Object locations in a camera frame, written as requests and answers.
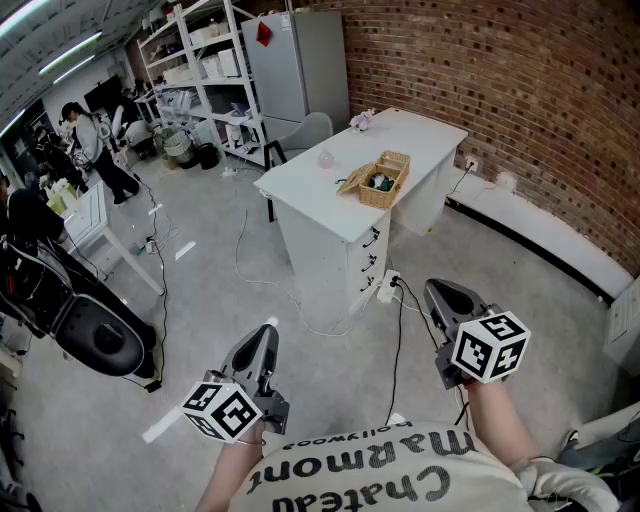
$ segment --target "black cable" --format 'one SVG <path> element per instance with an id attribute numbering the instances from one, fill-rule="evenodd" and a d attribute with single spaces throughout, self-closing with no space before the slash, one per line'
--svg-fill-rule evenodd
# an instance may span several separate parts
<path id="1" fill-rule="evenodd" d="M 31 336 L 29 336 L 29 344 L 27 345 L 27 350 L 16 350 L 16 354 L 19 355 L 19 356 L 26 356 L 29 353 L 29 350 L 31 350 L 31 340 L 32 339 L 33 339 L 33 333 L 31 333 Z"/>
<path id="2" fill-rule="evenodd" d="M 147 192 L 149 193 L 149 198 L 151 199 L 151 203 L 153 204 L 153 208 L 154 208 L 154 212 L 153 212 L 153 235 L 150 237 L 147 237 L 147 242 L 151 242 L 156 246 L 156 251 L 158 254 L 158 257 L 160 258 L 160 264 L 161 264 L 161 268 L 162 268 L 162 284 L 164 287 L 164 298 L 163 298 L 163 308 L 164 308 L 164 319 L 162 322 L 162 329 L 163 329 L 163 333 L 162 333 L 162 340 L 160 341 L 160 353 L 162 355 L 162 364 L 160 365 L 160 375 L 159 375 L 159 382 L 162 383 L 162 378 L 164 375 L 164 361 L 165 361 L 165 357 L 164 357 L 164 342 L 167 339 L 167 317 L 169 315 L 169 312 L 167 310 L 167 298 L 169 297 L 169 288 L 167 287 L 167 280 L 166 280 L 166 275 L 165 275 L 165 265 L 164 265 L 164 258 L 162 257 L 161 254 L 161 250 L 158 247 L 158 243 L 155 240 L 156 235 L 158 234 L 158 229 L 156 227 L 156 220 L 158 218 L 158 203 L 156 202 L 155 198 L 153 197 L 153 194 L 151 193 L 151 187 L 149 187 L 149 185 L 147 185 L 145 182 L 143 182 L 140 178 L 138 178 L 136 176 L 136 178 L 138 179 L 138 181 L 147 188 Z"/>
<path id="3" fill-rule="evenodd" d="M 622 432 L 620 432 L 616 436 L 616 439 L 618 441 L 620 441 L 621 443 L 625 443 L 625 444 L 639 444 L 640 443 L 640 439 L 637 439 L 636 441 L 629 441 L 627 439 L 620 439 L 622 436 L 625 436 L 625 437 L 627 436 L 627 434 L 629 433 L 629 430 L 631 429 L 631 424 L 638 417 L 638 415 L 640 415 L 640 411 L 637 411 L 633 416 L 631 416 L 631 419 L 629 420 L 629 423 L 627 423 L 627 426 L 624 428 L 624 430 Z"/>
<path id="4" fill-rule="evenodd" d="M 469 167 L 467 167 L 467 168 L 465 169 L 464 174 L 462 175 L 462 178 L 460 178 L 460 179 L 458 180 L 458 183 L 456 183 L 456 186 L 455 186 L 455 187 L 453 187 L 453 190 L 452 190 L 451 192 L 449 192 L 447 195 L 451 195 L 451 194 L 453 194 L 453 193 L 456 191 L 456 189 L 458 188 L 458 185 L 460 185 L 460 182 L 465 178 L 465 176 L 466 176 L 467 174 L 469 174 L 469 171 L 471 170 L 471 167 L 473 167 L 473 165 L 471 165 L 471 164 L 470 164 L 470 165 L 469 165 Z"/>
<path id="5" fill-rule="evenodd" d="M 80 255 L 80 257 L 86 261 L 89 265 L 91 265 L 95 271 L 96 271 L 96 282 L 95 283 L 91 283 L 91 281 L 89 281 L 85 276 L 83 276 L 82 274 L 78 274 L 78 272 L 76 272 L 73 269 L 69 269 L 71 270 L 73 273 L 78 274 L 79 276 L 82 276 L 85 278 L 85 280 L 87 280 L 88 282 L 90 282 L 93 286 L 98 286 L 100 284 L 100 272 L 98 272 L 98 267 L 96 267 L 93 263 L 91 263 L 87 258 L 85 258 L 84 254 L 82 254 L 80 252 L 80 248 L 76 245 L 76 243 L 73 241 L 73 238 L 71 238 L 71 235 L 67 235 L 67 238 L 69 238 L 69 240 L 71 240 L 71 243 L 73 244 L 73 246 L 76 248 L 76 251 L 78 252 L 78 254 Z"/>
<path id="6" fill-rule="evenodd" d="M 400 357 L 400 347 L 402 346 L 402 301 L 404 300 L 404 288 L 400 287 L 402 295 L 400 296 L 400 313 L 398 314 L 398 350 L 396 350 L 396 361 L 393 365 L 393 391 L 391 392 L 391 405 L 389 406 L 389 413 L 387 414 L 387 420 L 385 425 L 389 423 L 391 418 L 391 411 L 393 410 L 393 404 L 396 401 L 396 384 L 398 376 L 398 357 Z"/>
<path id="7" fill-rule="evenodd" d="M 22 510 L 31 510 L 31 507 L 29 507 L 29 505 L 23 505 L 22 503 L 16 503 L 15 501 L 7 499 L 2 495 L 0 495 L 0 501 L 2 503 L 6 503 L 7 505 L 9 505 L 11 507 L 19 508 L 19 509 L 22 509 Z"/>
<path id="8" fill-rule="evenodd" d="M 433 337 L 433 334 L 431 333 L 431 328 L 429 327 L 429 322 L 427 321 L 427 317 L 422 312 L 422 307 L 420 306 L 420 301 L 418 300 L 418 297 L 416 297 L 414 295 L 414 293 L 411 291 L 411 288 L 409 288 L 409 285 L 407 284 L 407 282 L 404 279 L 402 279 L 401 277 L 398 277 L 398 281 L 402 281 L 402 283 L 407 287 L 407 290 L 409 290 L 409 293 L 413 297 L 413 300 L 416 301 L 416 304 L 418 305 L 418 311 L 420 311 L 420 316 L 424 320 L 424 325 L 427 326 L 427 331 L 429 331 L 429 336 L 431 336 L 431 341 L 433 341 L 433 344 L 435 345 L 436 350 L 438 350 L 439 349 L 438 343 L 436 342 L 436 339 Z"/>
<path id="9" fill-rule="evenodd" d="M 464 394 L 462 393 L 462 389 L 460 388 L 460 386 L 459 386 L 459 385 L 458 385 L 458 386 L 456 386 L 456 389 L 457 389 L 458 391 L 460 391 L 460 402 L 461 402 L 462 404 L 464 404 Z M 469 430 L 469 412 L 468 412 L 468 411 L 467 411 L 466 424 L 467 424 L 467 425 L 466 425 L 467 430 Z"/>
<path id="10" fill-rule="evenodd" d="M 467 407 L 469 407 L 469 402 L 465 403 L 462 406 L 462 410 L 460 411 L 460 416 L 458 416 L 458 419 L 456 420 L 456 422 L 454 423 L 454 425 L 458 425 L 458 423 L 460 423 L 460 420 L 462 419 L 462 417 L 464 416 L 464 413 L 467 412 Z"/>

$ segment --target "cord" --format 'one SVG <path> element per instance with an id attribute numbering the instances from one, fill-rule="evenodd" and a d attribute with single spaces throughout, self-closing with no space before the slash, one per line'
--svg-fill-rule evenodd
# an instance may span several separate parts
<path id="1" fill-rule="evenodd" d="M 402 295 L 400 296 L 400 311 L 398 313 L 398 349 L 396 350 L 396 360 L 393 364 L 393 389 L 391 391 L 391 405 L 389 406 L 387 419 L 384 422 L 385 425 L 389 423 L 389 419 L 391 418 L 391 411 L 393 410 L 393 404 L 396 401 L 396 385 L 398 382 L 398 358 L 400 357 L 400 347 L 402 346 L 402 302 L 404 301 L 404 288 L 402 288 L 402 286 L 400 286 L 400 291 L 402 292 Z"/>
<path id="2" fill-rule="evenodd" d="M 638 417 L 638 415 L 640 415 L 640 410 L 637 411 L 633 416 L 631 416 L 631 419 L 629 420 L 629 423 L 627 423 L 627 426 L 624 428 L 624 430 L 622 432 L 620 432 L 616 436 L 616 439 L 618 441 L 620 441 L 621 443 L 625 443 L 625 444 L 638 444 L 638 443 L 640 443 L 640 439 L 638 439 L 636 441 L 629 441 L 627 439 L 620 439 L 620 437 L 622 437 L 623 435 L 626 437 L 626 434 L 629 433 L 629 429 L 631 428 L 631 424 Z"/>
<path id="3" fill-rule="evenodd" d="M 458 423 L 460 423 L 460 420 L 462 420 L 462 417 L 464 416 L 464 413 L 467 412 L 467 407 L 469 407 L 469 402 L 466 402 L 464 404 L 464 407 L 460 411 L 460 416 L 458 416 L 458 419 L 454 423 L 455 426 L 458 426 Z"/>
<path id="4" fill-rule="evenodd" d="M 456 186 L 453 187 L 453 190 L 451 192 L 449 192 L 447 195 L 451 195 L 456 191 L 456 189 L 458 188 L 458 185 L 460 185 L 460 182 L 465 178 L 465 176 L 467 174 L 469 174 L 469 171 L 471 170 L 471 167 L 473 167 L 473 164 L 469 164 L 469 166 L 465 169 L 464 174 L 462 175 L 462 178 L 460 178 L 458 180 L 458 183 L 456 183 Z"/>
<path id="5" fill-rule="evenodd" d="M 160 375 L 159 375 L 159 378 L 158 378 L 158 381 L 162 384 L 162 378 L 164 376 L 164 363 L 165 363 L 164 342 L 167 339 L 167 317 L 169 316 L 169 311 L 167 309 L 167 299 L 169 297 L 169 288 L 167 287 L 167 279 L 166 279 L 166 275 L 165 275 L 164 258 L 162 257 L 161 251 L 164 248 L 164 246 L 166 245 L 166 243 L 169 240 L 171 240 L 171 238 L 173 238 L 173 237 L 165 240 L 164 244 L 162 245 L 162 247 L 159 247 L 157 241 L 153 238 L 158 234 L 158 228 L 156 227 L 156 220 L 158 218 L 158 203 L 156 202 L 155 198 L 153 197 L 153 194 L 151 193 L 151 187 L 149 187 L 149 185 L 147 185 L 139 177 L 137 177 L 137 179 L 144 187 L 147 188 L 147 192 L 149 193 L 149 198 L 151 199 L 151 202 L 153 203 L 153 208 L 154 208 L 154 212 L 153 212 L 153 235 L 150 236 L 150 237 L 147 237 L 147 241 L 148 242 L 152 242 L 156 246 L 156 251 L 152 251 L 152 253 L 157 254 L 158 257 L 160 258 L 160 264 L 161 264 L 160 268 L 162 269 L 162 285 L 163 285 L 163 288 L 164 288 L 164 297 L 163 297 L 163 301 L 162 301 L 162 306 L 164 308 L 164 318 L 163 318 L 163 321 L 162 321 L 162 340 L 160 340 L 160 353 L 162 354 L 162 364 L 160 365 L 160 372 L 159 372 Z M 171 219 L 169 219 L 169 215 L 167 215 L 167 219 L 169 220 L 169 224 L 171 224 Z"/>
<path id="6" fill-rule="evenodd" d="M 70 235 L 69 235 L 67 238 L 68 238 L 69 240 L 71 240 L 71 243 L 72 243 L 72 244 L 73 244 L 73 246 L 76 248 L 76 251 L 78 252 L 78 255 L 79 255 L 79 256 L 80 256 L 84 261 L 86 261 L 89 265 L 91 265 L 91 266 L 94 268 L 94 270 L 96 271 L 96 282 L 95 282 L 95 283 L 91 283 L 91 281 L 89 281 L 89 279 L 87 279 L 87 277 L 86 277 L 86 276 L 84 276 L 84 275 L 80 274 L 79 272 L 76 272 L 75 270 L 73 270 L 73 269 L 71 269 L 71 268 L 70 268 L 70 269 L 68 269 L 68 270 L 71 270 L 71 272 L 73 272 L 74 274 L 77 274 L 77 275 L 79 275 L 79 276 L 81 276 L 81 277 L 84 277 L 84 279 L 85 279 L 86 281 L 88 281 L 89 283 L 91 283 L 93 286 L 98 286 L 98 285 L 100 284 L 100 272 L 98 271 L 98 267 L 96 267 L 93 263 L 91 263 L 91 262 L 90 262 L 90 261 L 89 261 L 89 260 L 84 256 L 84 254 L 82 254 L 82 252 L 80 252 L 80 248 L 76 245 L 76 243 L 73 241 L 73 238 L 71 238 L 71 236 L 70 236 Z"/>
<path id="7" fill-rule="evenodd" d="M 407 290 L 409 290 L 409 293 L 411 294 L 413 299 L 416 301 L 416 304 L 418 305 L 418 309 L 420 310 L 420 316 L 424 320 L 424 325 L 427 326 L 427 331 L 429 332 L 429 336 L 431 336 L 431 341 L 433 341 L 433 344 L 435 345 L 436 350 L 438 350 L 438 348 L 439 348 L 438 347 L 438 343 L 436 343 L 436 339 L 433 337 L 433 334 L 431 333 L 431 328 L 429 327 L 429 322 L 427 321 L 426 315 L 422 311 L 422 307 L 420 306 L 420 301 L 418 300 L 418 297 L 416 297 L 414 295 L 414 293 L 411 291 L 411 288 L 409 288 L 409 285 L 407 284 L 407 282 L 404 279 L 402 279 L 401 277 L 398 277 L 398 281 L 401 281 L 407 287 Z"/>
<path id="8" fill-rule="evenodd" d="M 258 280 L 253 280 L 253 279 L 245 279 L 240 274 L 240 270 L 238 269 L 238 247 L 240 247 L 240 240 L 242 240 L 242 236 L 244 235 L 244 232 L 245 232 L 245 230 L 247 228 L 247 217 L 248 217 L 248 215 L 249 215 L 249 211 L 245 207 L 245 209 L 244 209 L 244 223 L 242 224 L 242 231 L 240 232 L 240 236 L 238 237 L 238 241 L 236 242 L 236 251 L 235 251 L 236 274 L 238 274 L 238 277 L 240 279 L 242 279 L 245 283 L 271 284 L 273 286 L 280 286 L 279 283 L 274 283 L 273 281 L 258 281 Z M 287 297 L 289 297 L 289 300 L 291 300 L 291 302 L 293 302 L 294 306 L 296 307 L 296 310 L 298 311 L 298 316 L 300 317 L 300 320 L 302 320 L 302 323 L 304 324 L 304 326 L 307 329 L 309 329 L 309 331 L 311 331 L 313 334 L 317 334 L 319 336 L 327 336 L 329 338 L 340 338 L 342 336 L 346 336 L 347 334 L 349 334 L 351 332 L 351 330 L 356 326 L 356 322 L 362 316 L 362 313 L 364 312 L 364 309 L 367 307 L 367 304 L 369 303 L 369 299 L 371 299 L 371 297 L 373 296 L 373 293 L 379 287 L 380 287 L 380 285 L 378 284 L 378 285 L 374 286 L 371 289 L 371 293 L 367 297 L 367 300 L 365 300 L 365 302 L 364 302 L 364 304 L 362 306 L 362 309 L 360 310 L 360 313 L 358 313 L 357 318 L 354 320 L 354 322 L 351 325 L 351 327 L 349 327 L 349 329 L 347 329 L 342 334 L 328 334 L 328 333 L 318 332 L 318 331 L 313 330 L 311 327 L 309 327 L 309 324 L 307 324 L 307 322 L 305 321 L 304 317 L 302 316 L 302 311 L 300 311 L 300 306 L 298 305 L 298 301 L 296 301 L 296 299 L 293 297 L 293 295 L 291 295 L 287 290 L 285 290 L 284 292 L 287 294 Z"/>
<path id="9" fill-rule="evenodd" d="M 460 400 L 461 400 L 462 403 L 464 403 L 464 395 L 462 394 L 462 389 L 460 388 L 460 386 L 456 386 L 456 390 L 460 392 Z M 460 402 L 458 402 L 458 395 L 457 394 L 456 394 L 456 404 L 458 405 L 458 410 L 460 412 L 463 412 L 463 411 L 466 410 L 465 406 L 462 405 Z M 465 419 L 466 420 L 466 425 L 467 425 L 466 428 L 467 428 L 467 430 L 469 430 L 469 411 L 466 411 L 466 413 L 467 413 L 467 417 Z"/>

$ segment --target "wicker basket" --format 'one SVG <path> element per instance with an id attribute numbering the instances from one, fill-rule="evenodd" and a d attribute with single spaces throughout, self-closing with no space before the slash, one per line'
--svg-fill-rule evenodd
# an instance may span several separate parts
<path id="1" fill-rule="evenodd" d="M 358 187 L 360 192 L 360 202 L 381 210 L 388 210 L 393 206 L 393 202 L 400 192 L 407 176 L 409 175 L 409 165 L 411 157 L 402 153 L 385 151 L 374 163 L 363 165 L 353 171 L 351 176 L 338 189 L 340 195 Z M 382 173 L 394 179 L 391 190 L 383 192 L 369 187 L 369 181 L 374 174 Z"/>
<path id="2" fill-rule="evenodd" d="M 402 170 L 399 170 L 378 163 L 369 165 L 369 169 L 364 174 L 362 181 L 360 181 L 360 184 L 358 185 L 358 188 L 360 189 L 360 202 L 381 210 L 388 210 L 391 208 L 398 192 L 400 192 L 400 188 L 409 174 L 407 167 L 408 166 L 405 165 Z M 376 190 L 369 186 L 371 176 L 379 173 L 385 174 L 394 180 L 394 184 L 388 192 Z"/>

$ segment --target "wall outlet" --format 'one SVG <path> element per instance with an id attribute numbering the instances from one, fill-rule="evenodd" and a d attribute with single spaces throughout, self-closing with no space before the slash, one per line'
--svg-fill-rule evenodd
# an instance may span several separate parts
<path id="1" fill-rule="evenodd" d="M 480 170 L 480 160 L 475 156 L 468 156 L 465 159 L 465 170 L 469 169 L 469 172 L 478 172 Z"/>

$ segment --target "black trash can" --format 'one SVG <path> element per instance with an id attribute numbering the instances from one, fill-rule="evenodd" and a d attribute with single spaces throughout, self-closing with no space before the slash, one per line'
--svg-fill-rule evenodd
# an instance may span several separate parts
<path id="1" fill-rule="evenodd" d="M 211 143 L 203 144 L 197 150 L 198 160 L 203 169 L 212 169 L 220 161 L 218 158 L 218 150 Z"/>

